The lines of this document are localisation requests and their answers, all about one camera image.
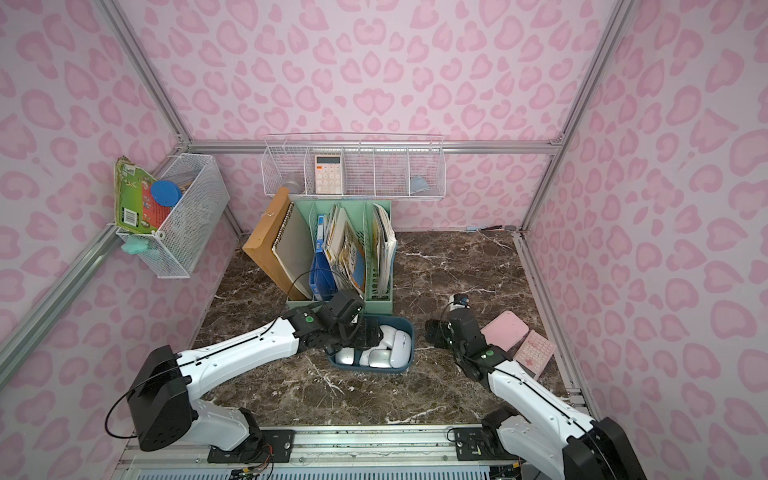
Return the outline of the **silver grey mouse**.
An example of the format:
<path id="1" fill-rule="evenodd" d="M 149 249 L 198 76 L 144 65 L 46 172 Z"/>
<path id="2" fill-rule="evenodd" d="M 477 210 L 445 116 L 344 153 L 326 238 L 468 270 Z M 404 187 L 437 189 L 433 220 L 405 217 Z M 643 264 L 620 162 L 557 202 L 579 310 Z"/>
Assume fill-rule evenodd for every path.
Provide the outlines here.
<path id="1" fill-rule="evenodd" d="M 374 349 L 368 355 L 368 366 L 377 369 L 391 368 L 392 351 L 389 349 Z"/>

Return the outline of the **teal storage box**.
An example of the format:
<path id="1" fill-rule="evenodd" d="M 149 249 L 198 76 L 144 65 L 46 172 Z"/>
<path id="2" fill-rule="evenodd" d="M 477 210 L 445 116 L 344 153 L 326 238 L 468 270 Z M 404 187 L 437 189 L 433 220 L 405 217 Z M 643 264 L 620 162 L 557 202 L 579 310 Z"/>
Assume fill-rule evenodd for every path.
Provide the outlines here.
<path id="1" fill-rule="evenodd" d="M 368 315 L 367 320 L 377 325 L 376 336 L 368 340 L 373 344 L 342 348 L 330 354 L 331 366 L 357 373 L 402 374 L 414 359 L 415 330 L 405 318 L 387 315 Z"/>

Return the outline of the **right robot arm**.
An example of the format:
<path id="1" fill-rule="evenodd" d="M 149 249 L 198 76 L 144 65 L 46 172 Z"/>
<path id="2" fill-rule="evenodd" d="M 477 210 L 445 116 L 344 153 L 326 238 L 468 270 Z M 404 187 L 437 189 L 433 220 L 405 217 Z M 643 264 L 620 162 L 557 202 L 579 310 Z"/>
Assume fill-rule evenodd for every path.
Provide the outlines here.
<path id="1" fill-rule="evenodd" d="M 449 350 L 469 379 L 510 405 L 483 420 L 505 452 L 550 479 L 644 479 L 627 434 L 614 420 L 596 420 L 568 405 L 505 350 L 489 344 L 474 312 L 453 304 L 444 320 L 429 320 L 425 339 Z"/>

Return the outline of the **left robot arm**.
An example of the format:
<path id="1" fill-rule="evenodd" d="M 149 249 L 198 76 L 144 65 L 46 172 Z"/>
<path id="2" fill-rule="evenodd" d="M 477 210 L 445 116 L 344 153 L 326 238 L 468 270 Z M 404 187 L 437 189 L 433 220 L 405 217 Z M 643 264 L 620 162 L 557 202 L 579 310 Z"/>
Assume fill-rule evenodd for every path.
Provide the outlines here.
<path id="1" fill-rule="evenodd" d="M 378 322 L 365 315 L 362 298 L 351 290 L 328 301 L 285 311 L 255 330 L 207 347 L 152 351 L 129 388 L 126 402 L 144 452 L 177 442 L 208 446 L 225 455 L 255 457 L 266 441 L 252 412 L 204 400 L 219 385 L 268 363 L 306 350 L 334 355 L 344 348 L 379 344 Z"/>

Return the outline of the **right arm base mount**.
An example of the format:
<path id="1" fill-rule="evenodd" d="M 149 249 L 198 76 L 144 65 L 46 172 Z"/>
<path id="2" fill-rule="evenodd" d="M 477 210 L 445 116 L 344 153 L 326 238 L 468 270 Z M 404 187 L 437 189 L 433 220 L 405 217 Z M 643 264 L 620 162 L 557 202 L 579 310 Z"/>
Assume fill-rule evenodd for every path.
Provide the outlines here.
<path id="1" fill-rule="evenodd" d="M 508 453 L 496 434 L 486 427 L 452 427 L 446 439 L 454 445 L 459 461 L 506 461 L 517 456 Z"/>

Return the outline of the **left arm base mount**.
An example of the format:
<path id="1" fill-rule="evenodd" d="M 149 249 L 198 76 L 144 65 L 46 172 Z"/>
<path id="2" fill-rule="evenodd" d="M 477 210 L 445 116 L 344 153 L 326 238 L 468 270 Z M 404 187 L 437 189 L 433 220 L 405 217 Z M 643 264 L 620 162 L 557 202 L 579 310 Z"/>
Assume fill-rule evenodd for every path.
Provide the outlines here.
<path id="1" fill-rule="evenodd" d="M 207 457 L 208 464 L 288 463 L 293 451 L 295 430 L 262 430 L 249 436 L 241 445 L 231 451 L 212 446 Z"/>

